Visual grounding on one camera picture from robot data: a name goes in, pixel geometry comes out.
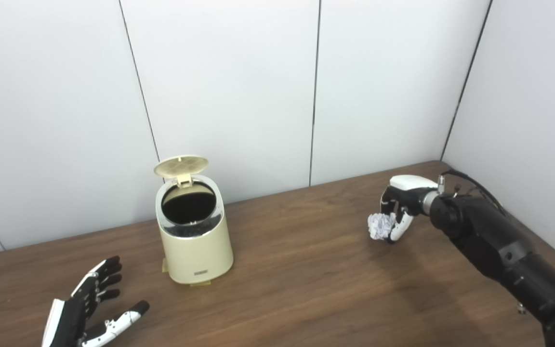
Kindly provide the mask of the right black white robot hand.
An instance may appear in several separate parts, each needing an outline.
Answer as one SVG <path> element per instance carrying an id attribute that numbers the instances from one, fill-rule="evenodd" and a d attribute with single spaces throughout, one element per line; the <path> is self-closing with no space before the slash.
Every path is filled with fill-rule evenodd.
<path id="1" fill-rule="evenodd" d="M 429 215 L 439 195 L 438 184 L 423 176 L 392 176 L 380 199 L 381 239 L 388 243 L 401 239 L 416 216 Z"/>

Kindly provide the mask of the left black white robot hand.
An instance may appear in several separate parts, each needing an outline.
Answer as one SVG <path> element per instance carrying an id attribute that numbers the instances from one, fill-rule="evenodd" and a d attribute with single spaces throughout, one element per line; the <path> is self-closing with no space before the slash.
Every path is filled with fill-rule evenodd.
<path id="1" fill-rule="evenodd" d="M 105 347 L 136 323 L 150 304 L 141 300 L 130 309 L 90 328 L 86 324 L 103 301 L 117 298 L 110 286 L 122 279 L 120 257 L 115 255 L 89 270 L 66 300 L 54 299 L 45 325 L 43 347 Z"/>

